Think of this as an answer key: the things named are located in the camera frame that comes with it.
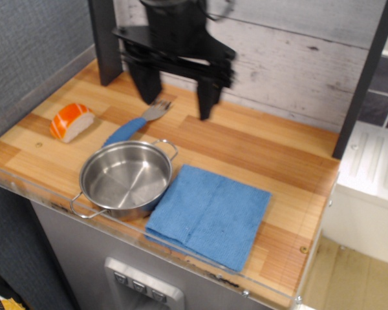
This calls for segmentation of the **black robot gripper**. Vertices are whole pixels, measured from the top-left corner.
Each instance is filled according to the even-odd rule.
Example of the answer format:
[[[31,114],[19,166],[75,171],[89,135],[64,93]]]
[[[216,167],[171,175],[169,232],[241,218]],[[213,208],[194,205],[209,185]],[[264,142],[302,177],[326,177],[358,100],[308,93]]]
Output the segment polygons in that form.
[[[117,27],[122,59],[142,100],[151,104],[160,95],[160,72],[197,80],[200,120],[210,117],[221,87],[233,81],[233,49],[206,28],[206,1],[142,1],[145,26]]]

